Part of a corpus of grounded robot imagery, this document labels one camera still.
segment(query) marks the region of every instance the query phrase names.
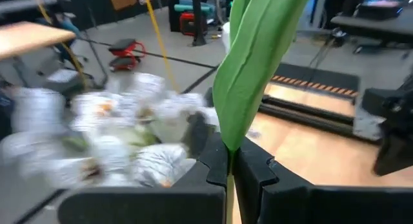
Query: metal table leg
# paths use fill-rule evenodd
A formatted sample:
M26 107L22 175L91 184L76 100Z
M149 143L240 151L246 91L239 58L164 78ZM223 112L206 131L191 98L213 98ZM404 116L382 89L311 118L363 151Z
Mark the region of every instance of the metal table leg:
M23 75L24 71L28 71L25 63L21 60L19 56L14 56L13 57L13 67L15 71L17 72L17 75L19 76L19 79L23 83L24 87L28 87L28 83Z
M96 60L97 60L97 63L99 64L99 67L101 68L101 71L102 71L102 73L103 73L103 81L102 81L102 83L101 83L101 86L102 86L102 88L104 88L105 85L106 85L106 83L107 83L107 81L108 81L108 77L109 77L108 72L105 70L105 68L104 68L104 66L103 66L103 64L102 64L102 61L101 61L99 55L97 54L97 51L96 51L96 49L95 49L95 46L93 45L92 40L90 39L90 36L89 36L87 30L85 30L85 35L86 35L87 42L89 43L89 46L90 46L90 48L92 49L93 54L95 55L95 58L96 58Z

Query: red stool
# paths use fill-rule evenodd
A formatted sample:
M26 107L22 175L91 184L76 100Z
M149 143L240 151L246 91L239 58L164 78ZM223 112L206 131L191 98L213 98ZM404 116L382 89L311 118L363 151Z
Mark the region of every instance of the red stool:
M136 46L142 47L142 56L135 56L132 52ZM145 46L142 43L137 42L135 39L122 39L113 44L109 48L110 53L117 56L109 63L110 70L115 72L117 70L131 70L138 63L141 62L141 58L145 56Z

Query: black cable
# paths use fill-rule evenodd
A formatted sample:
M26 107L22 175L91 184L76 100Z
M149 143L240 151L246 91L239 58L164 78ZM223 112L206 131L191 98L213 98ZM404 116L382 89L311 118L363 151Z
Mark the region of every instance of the black cable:
M320 64L324 61L324 59L327 57L328 52L331 49L332 43L334 42L334 38L332 36L330 36L325 42L324 45L320 47L318 53L314 56L314 58L311 60L311 62L308 64L308 67L311 68L311 65L313 64L313 62L315 60L317 60L316 65L314 65L314 67L312 68L312 73L310 78L308 79L308 83L311 83L311 81L313 80L318 67L320 66Z

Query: wall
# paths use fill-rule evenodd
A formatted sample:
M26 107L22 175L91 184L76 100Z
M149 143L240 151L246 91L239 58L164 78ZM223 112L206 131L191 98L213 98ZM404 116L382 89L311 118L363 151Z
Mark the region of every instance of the wall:
M151 3L154 9L159 8L157 0L152 0ZM168 6L167 0L161 0L161 4L162 6ZM71 3L66 5L65 9L67 12L76 15L73 23L80 30L120 21L147 12L146 4L141 5L139 2L133 2L133 0L128 5L125 4L125 0L114 0L114 2L112 0L72 0Z

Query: yellow rope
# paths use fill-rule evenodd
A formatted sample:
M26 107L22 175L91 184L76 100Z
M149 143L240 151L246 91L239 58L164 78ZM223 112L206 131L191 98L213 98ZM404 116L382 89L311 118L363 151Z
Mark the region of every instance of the yellow rope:
M37 5L40 9L40 12L42 13L43 17L46 19L46 21L50 24L52 24L52 19L47 15L45 8L43 7L43 5L41 4L40 0L36 0L37 1ZM73 51L66 46L66 44L64 43L60 43L62 44L62 46L65 48L65 50L69 53L70 57L72 58L72 61L74 62L74 66L76 68L76 70L79 72L79 75L81 77L82 80L82 84L83 84L83 88L84 90L87 90L88 88L88 84L86 82L86 77L85 74L83 73L83 69L79 64L79 61L76 59L75 54L73 53Z
M148 11L149 11L149 15L150 15L150 19L152 20L152 24L154 26L155 32L156 32L156 36L157 36L157 41L159 43L159 47L161 48L161 53L162 53L162 57L163 57L163 61L165 63L165 68L166 68L166 73L168 75L168 78L172 84L172 88L177 92L180 93L179 87L176 83L176 80L174 78L174 74L172 73L172 70L170 68L169 62L168 62L168 58L166 57L166 50L165 47L163 45L162 42L162 38L161 38L161 32L159 31L159 27L157 25L156 22L156 18L155 18L155 14L154 14L154 9L152 8L152 4L150 3L150 0L146 0L146 5L148 7Z

